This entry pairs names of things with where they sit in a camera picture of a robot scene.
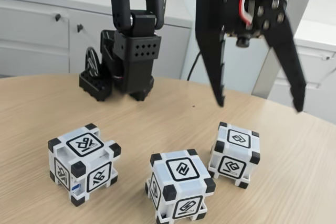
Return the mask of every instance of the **black symbol on cube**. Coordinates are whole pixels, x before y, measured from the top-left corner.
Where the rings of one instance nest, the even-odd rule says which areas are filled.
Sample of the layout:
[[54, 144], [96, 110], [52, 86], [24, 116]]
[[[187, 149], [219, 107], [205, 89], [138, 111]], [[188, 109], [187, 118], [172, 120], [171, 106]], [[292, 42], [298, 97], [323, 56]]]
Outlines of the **black symbol on cube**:
[[97, 169], [91, 171], [88, 174], [87, 179], [87, 192], [90, 193], [93, 190], [99, 188], [105, 184], [111, 177], [112, 162], [108, 162]]
[[54, 158], [54, 169], [57, 180], [70, 191], [70, 173], [57, 158]]
[[190, 169], [189, 169], [188, 165], [186, 165], [186, 164], [184, 164], [184, 163], [180, 163], [180, 164], [178, 165], [177, 169], [176, 169], [176, 171], [177, 171], [179, 174], [183, 175], [183, 176], [187, 175], [187, 173], [189, 172], [189, 170], [190, 170]]
[[105, 178], [105, 176], [103, 175], [104, 172], [105, 172], [105, 170], [95, 174], [95, 176], [93, 177], [93, 185], [99, 184], [100, 182], [102, 182], [104, 180], [104, 178]]
[[57, 165], [57, 167], [58, 167], [58, 172], [57, 172], [58, 177], [59, 177], [61, 180], [63, 180], [65, 184], [68, 184], [67, 175], [66, 175], [66, 173], [64, 172], [63, 168], [60, 167], [60, 166], [58, 166], [58, 165]]
[[227, 167], [227, 169], [230, 173], [233, 173], [233, 174], [237, 175], [237, 173], [233, 172], [233, 170], [238, 170], [239, 169], [239, 165], [237, 163], [233, 163], [232, 161], [229, 161], [229, 162], [225, 163], [225, 166]]
[[151, 194], [154, 207], [156, 210], [158, 210], [161, 200], [161, 189], [159, 187], [158, 181], [156, 180], [156, 176], [154, 173], [152, 173], [152, 178], [149, 184], [149, 191]]
[[67, 146], [79, 157], [87, 156], [103, 148], [104, 143], [92, 133], [85, 133], [67, 141]]
[[227, 141], [244, 148], [251, 148], [251, 136], [242, 132], [228, 130]]
[[180, 219], [196, 215], [201, 207], [203, 196], [196, 196], [187, 199], [180, 199], [176, 202], [173, 219]]
[[246, 140], [242, 137], [242, 136], [239, 136], [239, 135], [235, 135], [232, 137], [234, 140], [236, 140], [237, 142], [246, 142]]
[[194, 162], [188, 157], [166, 160], [166, 165], [176, 182], [199, 178]]
[[186, 204], [184, 204], [182, 207], [180, 207], [181, 212], [179, 212], [178, 215], [183, 215], [183, 214], [187, 214], [189, 212], [193, 212], [194, 210], [189, 210], [189, 209], [192, 208], [195, 205], [196, 205], [196, 202], [194, 200], [188, 201]]
[[82, 152], [85, 152], [93, 147], [96, 147], [98, 144], [95, 144], [93, 142], [93, 139], [90, 139], [88, 137], [84, 137], [84, 139], [82, 140], [83, 142], [76, 142], [77, 147], [82, 149]]
[[229, 156], [223, 156], [218, 167], [218, 172], [231, 178], [241, 179], [245, 168], [245, 162]]
[[154, 197], [155, 198], [158, 198], [158, 189], [157, 189], [158, 187], [157, 187], [157, 185], [156, 185], [156, 182], [155, 181], [153, 181], [153, 188], [152, 188], [152, 193], [153, 193], [153, 195], [154, 195]]

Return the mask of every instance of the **drawer handle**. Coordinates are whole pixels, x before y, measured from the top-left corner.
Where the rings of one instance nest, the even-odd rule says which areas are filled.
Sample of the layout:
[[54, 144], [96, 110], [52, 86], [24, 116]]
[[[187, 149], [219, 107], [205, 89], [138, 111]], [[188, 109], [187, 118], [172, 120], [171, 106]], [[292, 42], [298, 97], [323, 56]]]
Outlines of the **drawer handle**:
[[59, 22], [59, 20], [62, 18], [62, 16], [60, 14], [56, 14], [55, 16], [55, 20], [56, 22]]
[[80, 33], [84, 29], [82, 24], [77, 25], [77, 32]]

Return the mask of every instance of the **toy cube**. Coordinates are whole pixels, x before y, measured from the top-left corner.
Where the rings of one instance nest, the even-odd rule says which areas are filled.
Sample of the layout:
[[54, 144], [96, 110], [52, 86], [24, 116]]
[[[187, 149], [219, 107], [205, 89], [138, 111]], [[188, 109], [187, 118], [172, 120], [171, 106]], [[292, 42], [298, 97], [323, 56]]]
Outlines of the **toy cube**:
[[259, 161], [259, 133], [223, 122], [219, 124], [208, 165], [213, 178], [223, 175], [234, 179], [236, 186], [246, 189]]
[[196, 150], [153, 154], [152, 176], [145, 191], [152, 198], [157, 224], [173, 224], [176, 219], [200, 220], [207, 208], [204, 199], [216, 184]]
[[114, 141], [104, 143], [99, 136], [100, 130], [89, 124], [48, 142], [50, 178], [69, 191], [76, 207], [89, 200], [91, 192], [118, 179], [113, 162], [121, 147]]

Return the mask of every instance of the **bolt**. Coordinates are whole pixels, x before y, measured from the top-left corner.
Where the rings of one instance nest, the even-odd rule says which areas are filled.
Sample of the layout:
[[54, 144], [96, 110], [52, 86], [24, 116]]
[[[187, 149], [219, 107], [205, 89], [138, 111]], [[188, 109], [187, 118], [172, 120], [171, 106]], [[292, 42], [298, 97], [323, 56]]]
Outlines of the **bolt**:
[[262, 6], [259, 6], [258, 8], [258, 17], [261, 17], [264, 14], [264, 8]]
[[268, 20], [265, 20], [263, 28], [264, 28], [264, 30], [269, 29], [269, 21]]
[[272, 9], [273, 10], [278, 9], [279, 8], [279, 3], [280, 3], [280, 0], [273, 0]]
[[283, 13], [280, 13], [278, 15], [278, 23], [282, 23], [284, 22], [283, 20], [285, 19], [285, 15]]

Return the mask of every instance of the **wooden table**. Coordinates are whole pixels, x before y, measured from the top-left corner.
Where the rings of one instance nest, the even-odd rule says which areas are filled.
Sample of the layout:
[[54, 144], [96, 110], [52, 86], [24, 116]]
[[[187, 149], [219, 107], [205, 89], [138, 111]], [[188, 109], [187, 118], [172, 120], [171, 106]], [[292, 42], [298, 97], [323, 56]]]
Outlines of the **wooden table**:
[[[154, 224], [151, 154], [195, 148], [207, 164], [220, 121], [259, 132], [261, 161], [247, 190], [215, 180], [199, 223], [335, 223], [330, 123], [236, 91], [219, 108], [209, 86], [178, 80], [156, 79], [145, 102], [115, 93], [99, 103], [74, 75], [2, 79], [0, 89], [0, 223]], [[122, 146], [119, 179], [76, 208], [49, 178], [47, 142], [91, 122]]]

